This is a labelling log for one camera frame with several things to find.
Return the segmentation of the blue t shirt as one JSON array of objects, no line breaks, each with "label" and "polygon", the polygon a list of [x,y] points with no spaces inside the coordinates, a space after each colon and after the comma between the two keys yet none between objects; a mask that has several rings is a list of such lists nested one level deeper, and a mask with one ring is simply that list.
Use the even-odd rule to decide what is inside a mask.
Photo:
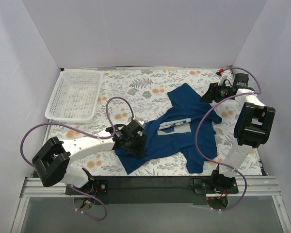
[{"label": "blue t shirt", "polygon": [[204,157],[217,157],[213,123],[222,118],[212,111],[202,120],[211,105],[200,101],[200,95],[187,83],[168,92],[172,107],[156,120],[145,124],[145,154],[134,158],[122,149],[115,150],[125,171],[130,174],[152,159],[160,159],[181,152],[187,160],[189,173],[203,172]]}]

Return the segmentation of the white plastic basket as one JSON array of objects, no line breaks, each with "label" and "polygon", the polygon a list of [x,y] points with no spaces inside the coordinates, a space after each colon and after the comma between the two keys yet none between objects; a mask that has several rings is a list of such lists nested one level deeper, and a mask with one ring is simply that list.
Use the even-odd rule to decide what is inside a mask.
[{"label": "white plastic basket", "polygon": [[95,115],[102,79],[102,73],[95,70],[61,71],[45,117],[66,123],[90,123]]}]

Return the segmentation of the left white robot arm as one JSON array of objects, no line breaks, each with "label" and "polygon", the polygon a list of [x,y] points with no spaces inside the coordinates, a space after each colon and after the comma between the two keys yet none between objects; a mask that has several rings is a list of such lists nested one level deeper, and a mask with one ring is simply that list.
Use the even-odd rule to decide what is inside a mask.
[{"label": "left white robot arm", "polygon": [[76,187],[83,194],[89,194],[94,187],[93,176],[85,168],[76,169],[72,163],[98,152],[117,149],[141,158],[146,143],[144,129],[143,121],[132,120],[128,125],[117,124],[97,135],[71,140],[52,137],[33,157],[32,164],[44,187],[65,183]]}]

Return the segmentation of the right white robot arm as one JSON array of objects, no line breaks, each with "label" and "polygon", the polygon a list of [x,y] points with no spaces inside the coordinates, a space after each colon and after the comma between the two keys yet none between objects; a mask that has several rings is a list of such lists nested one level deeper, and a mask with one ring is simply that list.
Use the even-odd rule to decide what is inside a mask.
[{"label": "right white robot arm", "polygon": [[205,180],[193,180],[197,194],[237,193],[238,169],[249,153],[269,139],[275,109],[259,101],[257,92],[249,87],[248,81],[249,75],[244,73],[237,73],[230,85],[226,85],[227,79],[221,78],[218,83],[211,83],[201,97],[201,101],[207,103],[235,100],[242,110],[234,128],[234,142],[224,162],[220,163]]}]

